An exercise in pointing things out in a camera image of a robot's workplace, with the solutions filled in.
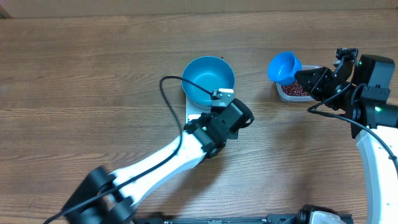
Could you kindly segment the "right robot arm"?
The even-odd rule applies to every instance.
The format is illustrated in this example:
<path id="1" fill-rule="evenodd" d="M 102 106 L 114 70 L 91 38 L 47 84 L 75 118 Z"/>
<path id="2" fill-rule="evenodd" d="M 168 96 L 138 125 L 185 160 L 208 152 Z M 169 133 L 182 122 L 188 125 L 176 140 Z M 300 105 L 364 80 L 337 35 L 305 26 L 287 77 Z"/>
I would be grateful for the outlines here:
<path id="1" fill-rule="evenodd" d="M 317 104 L 308 112 L 346 121 L 364 169 L 368 223 L 397 223 L 397 106 L 387 103 L 395 63 L 364 54 L 338 53 L 335 71 L 295 73 Z"/>

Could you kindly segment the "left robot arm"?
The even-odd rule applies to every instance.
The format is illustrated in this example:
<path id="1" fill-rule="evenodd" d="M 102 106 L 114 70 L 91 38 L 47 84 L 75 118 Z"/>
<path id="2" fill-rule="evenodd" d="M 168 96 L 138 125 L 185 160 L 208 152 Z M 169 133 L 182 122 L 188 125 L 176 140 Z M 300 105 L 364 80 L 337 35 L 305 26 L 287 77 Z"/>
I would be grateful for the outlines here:
<path id="1" fill-rule="evenodd" d="M 254 121 L 237 98 L 190 120 L 181 135 L 144 160 L 108 172 L 92 170 L 62 208 L 68 223 L 130 223 L 140 202 L 173 176 L 215 157 Z"/>

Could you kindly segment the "blue plastic measuring scoop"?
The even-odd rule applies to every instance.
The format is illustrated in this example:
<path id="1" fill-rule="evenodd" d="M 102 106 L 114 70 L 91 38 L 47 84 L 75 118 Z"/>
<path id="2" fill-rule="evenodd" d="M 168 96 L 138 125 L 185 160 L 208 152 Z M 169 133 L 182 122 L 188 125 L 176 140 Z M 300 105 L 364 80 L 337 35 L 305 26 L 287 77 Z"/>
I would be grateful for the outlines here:
<path id="1" fill-rule="evenodd" d="M 296 81 L 295 73 L 301 70 L 302 63 L 293 52 L 282 52 L 271 60 L 267 74 L 272 82 L 290 85 Z"/>

